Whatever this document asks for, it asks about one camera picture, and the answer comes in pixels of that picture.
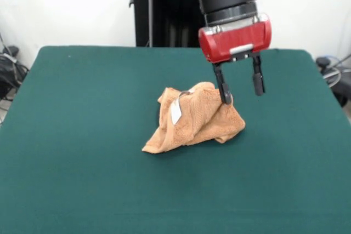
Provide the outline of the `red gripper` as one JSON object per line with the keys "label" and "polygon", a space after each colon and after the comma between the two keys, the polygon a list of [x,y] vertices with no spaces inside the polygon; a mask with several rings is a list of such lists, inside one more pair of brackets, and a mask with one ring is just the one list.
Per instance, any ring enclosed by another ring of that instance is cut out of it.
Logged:
{"label": "red gripper", "polygon": [[[267,49],[271,43],[271,36],[271,22],[264,13],[199,29],[199,44],[205,58],[213,63],[213,71],[223,104],[230,105],[232,96],[224,80],[220,62],[237,58],[239,54],[257,53]],[[265,87],[260,55],[253,57],[253,84],[255,94],[262,96],[265,93]]]}

